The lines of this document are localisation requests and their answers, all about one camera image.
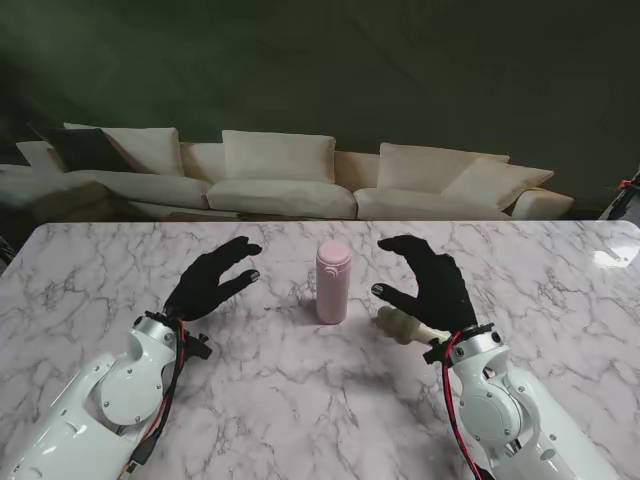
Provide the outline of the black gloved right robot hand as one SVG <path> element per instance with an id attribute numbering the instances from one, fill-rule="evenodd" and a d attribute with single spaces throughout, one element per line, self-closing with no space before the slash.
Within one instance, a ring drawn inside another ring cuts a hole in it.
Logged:
<path id="1" fill-rule="evenodd" d="M 436 254 L 426 240 L 413 235 L 382 239 L 378 246 L 406 260 L 418 293 L 411 296 L 376 283 L 371 287 L 376 297 L 433 329 L 457 333 L 478 325 L 464 278 L 452 256 Z"/>

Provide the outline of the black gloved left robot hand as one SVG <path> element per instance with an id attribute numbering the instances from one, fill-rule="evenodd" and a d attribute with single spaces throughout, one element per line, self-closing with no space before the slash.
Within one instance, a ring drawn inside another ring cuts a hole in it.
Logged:
<path id="1" fill-rule="evenodd" d="M 164 313 L 184 322 L 209 315 L 254 283 L 260 273 L 255 269 L 246 270 L 225 282 L 220 282 L 221 276 L 235 264 L 261 252 L 261 246 L 250 243 L 246 236 L 239 236 L 200 255 L 181 275 L 164 304 Z"/>

